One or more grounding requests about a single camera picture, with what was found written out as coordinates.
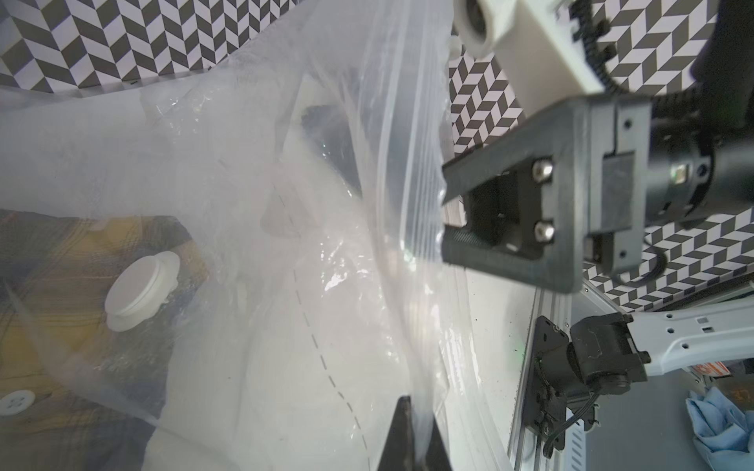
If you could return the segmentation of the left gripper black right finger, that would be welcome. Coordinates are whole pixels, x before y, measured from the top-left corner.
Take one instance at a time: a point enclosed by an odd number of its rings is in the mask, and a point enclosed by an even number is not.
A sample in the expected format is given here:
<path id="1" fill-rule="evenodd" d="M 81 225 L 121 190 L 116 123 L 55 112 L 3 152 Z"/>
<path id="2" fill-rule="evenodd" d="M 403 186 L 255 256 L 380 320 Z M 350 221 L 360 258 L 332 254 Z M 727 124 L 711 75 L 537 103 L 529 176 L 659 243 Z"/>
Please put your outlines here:
<path id="1" fill-rule="evenodd" d="M 433 419 L 430 442 L 423 459 L 425 471 L 452 471 L 451 461 L 437 422 Z"/>

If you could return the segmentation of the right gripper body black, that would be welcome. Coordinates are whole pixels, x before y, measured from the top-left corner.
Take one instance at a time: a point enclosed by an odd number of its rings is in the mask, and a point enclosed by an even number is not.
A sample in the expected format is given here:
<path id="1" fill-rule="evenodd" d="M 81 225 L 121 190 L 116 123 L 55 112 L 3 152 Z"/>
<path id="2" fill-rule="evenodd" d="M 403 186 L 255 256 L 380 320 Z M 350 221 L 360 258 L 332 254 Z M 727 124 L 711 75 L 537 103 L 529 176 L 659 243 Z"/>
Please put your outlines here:
<path id="1" fill-rule="evenodd" d="M 651 226 L 699 226 L 753 205 L 753 106 L 720 106 L 617 120 L 626 151 L 602 165 L 608 231 L 591 237 L 588 258 L 615 283 L 657 281 L 670 263 L 645 235 Z"/>

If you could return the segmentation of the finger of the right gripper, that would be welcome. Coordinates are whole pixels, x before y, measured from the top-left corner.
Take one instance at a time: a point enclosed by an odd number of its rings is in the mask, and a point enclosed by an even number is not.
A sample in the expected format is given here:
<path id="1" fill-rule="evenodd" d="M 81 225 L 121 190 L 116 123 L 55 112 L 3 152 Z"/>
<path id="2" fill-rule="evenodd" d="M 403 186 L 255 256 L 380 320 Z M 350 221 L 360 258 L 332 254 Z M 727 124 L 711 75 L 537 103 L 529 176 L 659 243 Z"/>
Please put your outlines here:
<path id="1" fill-rule="evenodd" d="M 463 228 L 446 226 L 442 241 L 444 262 L 545 288 L 559 294 L 575 294 L 582 286 L 583 246 L 573 234 L 555 234 L 539 258 L 492 247 Z"/>
<path id="2" fill-rule="evenodd" d="M 585 130 L 589 102 L 586 96 L 562 100 L 489 145 L 469 150 L 442 167 L 447 190 L 444 202 L 522 163 L 528 158 L 558 159 L 575 149 Z"/>

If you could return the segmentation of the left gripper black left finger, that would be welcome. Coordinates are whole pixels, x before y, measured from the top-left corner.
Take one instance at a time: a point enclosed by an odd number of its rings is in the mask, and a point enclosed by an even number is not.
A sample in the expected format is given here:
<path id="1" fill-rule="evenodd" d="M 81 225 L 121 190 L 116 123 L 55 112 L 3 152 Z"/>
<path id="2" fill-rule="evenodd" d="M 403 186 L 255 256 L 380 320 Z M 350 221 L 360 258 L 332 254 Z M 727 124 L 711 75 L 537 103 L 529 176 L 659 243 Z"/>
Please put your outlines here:
<path id="1" fill-rule="evenodd" d="M 397 401 L 377 470 L 412 470 L 412 401 L 409 396 L 401 396 Z"/>

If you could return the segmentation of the clear plastic vacuum bag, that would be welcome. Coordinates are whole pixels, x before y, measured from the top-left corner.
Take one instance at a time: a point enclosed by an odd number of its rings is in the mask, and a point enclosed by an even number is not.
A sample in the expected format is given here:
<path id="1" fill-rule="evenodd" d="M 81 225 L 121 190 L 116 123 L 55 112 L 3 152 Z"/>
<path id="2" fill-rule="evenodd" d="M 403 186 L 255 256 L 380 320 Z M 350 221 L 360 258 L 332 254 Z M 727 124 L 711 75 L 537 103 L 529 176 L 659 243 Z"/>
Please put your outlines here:
<path id="1" fill-rule="evenodd" d="M 471 316 L 441 262 L 448 1 L 308 1 L 196 76 L 73 97 L 1 90 L 1 213 L 171 216 L 207 278 L 139 470 L 374 470 L 401 396 L 457 470 L 507 470 Z M 104 303 L 129 331 L 170 251 Z"/>

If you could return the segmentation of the yellow plaid shirt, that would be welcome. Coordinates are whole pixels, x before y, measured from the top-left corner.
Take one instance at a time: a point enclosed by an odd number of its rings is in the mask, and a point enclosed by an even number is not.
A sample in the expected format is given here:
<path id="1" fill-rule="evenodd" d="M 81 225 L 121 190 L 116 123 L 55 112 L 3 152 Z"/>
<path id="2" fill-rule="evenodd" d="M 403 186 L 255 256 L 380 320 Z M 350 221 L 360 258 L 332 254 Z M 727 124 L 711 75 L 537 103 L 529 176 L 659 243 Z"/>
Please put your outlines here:
<path id="1" fill-rule="evenodd" d="M 135 261 L 170 251 L 178 285 L 122 333 L 105 298 Z M 1 466 L 139 470 L 166 400 L 186 308 L 207 278 L 174 217 L 107 221 L 1 213 Z"/>

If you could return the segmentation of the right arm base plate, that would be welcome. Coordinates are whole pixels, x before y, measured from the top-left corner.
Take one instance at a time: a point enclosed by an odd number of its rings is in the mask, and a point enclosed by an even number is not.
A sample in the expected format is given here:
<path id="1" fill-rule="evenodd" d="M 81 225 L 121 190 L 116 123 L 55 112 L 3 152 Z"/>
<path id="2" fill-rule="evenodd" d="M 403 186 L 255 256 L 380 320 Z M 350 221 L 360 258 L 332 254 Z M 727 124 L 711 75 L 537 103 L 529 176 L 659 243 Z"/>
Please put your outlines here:
<path id="1" fill-rule="evenodd" d="M 597 394 L 581 378 L 575 345 L 550 319 L 535 320 L 524 393 L 523 425 L 542 442 L 542 455 L 563 451 L 566 432 L 594 417 Z"/>

